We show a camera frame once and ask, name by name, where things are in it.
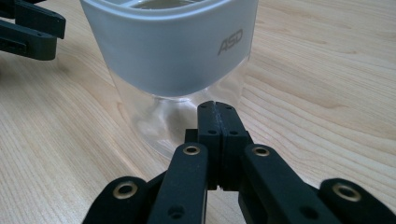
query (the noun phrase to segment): frosted plastic cup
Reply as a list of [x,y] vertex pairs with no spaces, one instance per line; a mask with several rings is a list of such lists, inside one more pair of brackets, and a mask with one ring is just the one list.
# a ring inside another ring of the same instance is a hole
[[129,125],[171,157],[196,106],[237,107],[258,0],[80,0],[128,111]]

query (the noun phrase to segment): cup base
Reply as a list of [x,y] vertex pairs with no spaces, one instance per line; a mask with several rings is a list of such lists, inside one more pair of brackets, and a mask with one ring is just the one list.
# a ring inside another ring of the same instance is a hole
[[197,128],[197,106],[219,101],[237,107],[245,83],[248,56],[211,86],[180,97],[161,97],[141,91],[110,70],[137,136],[168,159],[184,143],[186,129]]

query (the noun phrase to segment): screw hole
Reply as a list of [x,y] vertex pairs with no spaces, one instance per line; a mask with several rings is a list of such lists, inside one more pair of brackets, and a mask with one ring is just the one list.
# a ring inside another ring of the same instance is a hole
[[300,208],[300,212],[303,214],[304,217],[308,218],[308,219],[318,219],[319,218],[319,214],[318,212],[308,206],[304,206]]
[[128,199],[137,193],[137,185],[132,181],[119,183],[113,190],[113,196],[117,199]]
[[343,184],[335,184],[332,186],[332,191],[339,197],[348,200],[350,202],[358,202],[361,200],[361,195],[352,187],[343,185]]
[[262,148],[262,147],[254,147],[253,153],[256,154],[257,156],[263,156],[263,157],[270,155],[270,151],[268,151],[268,149]]
[[126,194],[126,193],[129,193],[129,192],[131,192],[133,189],[132,189],[132,187],[131,186],[122,186],[120,189],[119,189],[119,193],[121,193],[121,194]]
[[184,216],[184,208],[181,205],[173,205],[168,210],[168,216],[172,219],[180,219]]
[[183,149],[183,152],[187,155],[193,156],[200,152],[201,150],[198,147],[186,147]]

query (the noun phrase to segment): wooden table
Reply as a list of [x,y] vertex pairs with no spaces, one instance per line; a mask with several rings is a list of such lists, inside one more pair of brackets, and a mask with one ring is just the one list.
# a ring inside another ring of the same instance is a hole
[[[78,0],[39,4],[67,19],[55,60],[0,53],[0,223],[79,223],[122,175],[168,159],[126,125]],[[307,183],[343,177],[396,211],[396,2],[260,1],[239,114]],[[212,192],[208,223],[242,223]]]

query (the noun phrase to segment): plastic cup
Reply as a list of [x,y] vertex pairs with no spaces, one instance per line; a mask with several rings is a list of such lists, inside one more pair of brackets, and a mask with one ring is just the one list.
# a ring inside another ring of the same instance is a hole
[[196,128],[196,106],[237,107],[258,0],[80,0],[128,111],[166,157]]

